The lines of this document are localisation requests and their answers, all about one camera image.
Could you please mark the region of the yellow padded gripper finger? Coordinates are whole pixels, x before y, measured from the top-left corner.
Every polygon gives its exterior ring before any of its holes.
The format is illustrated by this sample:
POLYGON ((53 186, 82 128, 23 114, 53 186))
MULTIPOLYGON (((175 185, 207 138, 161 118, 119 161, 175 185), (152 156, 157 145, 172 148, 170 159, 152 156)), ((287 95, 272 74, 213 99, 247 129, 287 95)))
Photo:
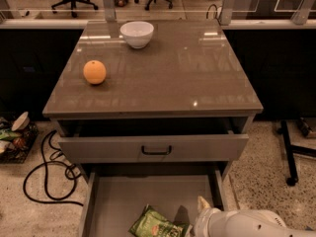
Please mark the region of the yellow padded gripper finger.
POLYGON ((197 197, 197 212, 201 213, 204 209, 210 208, 209 202, 202 196, 197 197))

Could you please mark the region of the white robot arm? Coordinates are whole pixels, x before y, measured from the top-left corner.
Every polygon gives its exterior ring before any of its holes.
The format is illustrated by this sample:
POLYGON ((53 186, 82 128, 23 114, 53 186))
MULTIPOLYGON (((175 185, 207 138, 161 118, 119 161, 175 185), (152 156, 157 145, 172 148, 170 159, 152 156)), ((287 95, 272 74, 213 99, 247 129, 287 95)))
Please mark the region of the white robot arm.
POLYGON ((197 197, 195 237, 316 237, 313 230, 288 228, 270 210, 227 210, 212 207, 202 196, 197 197))

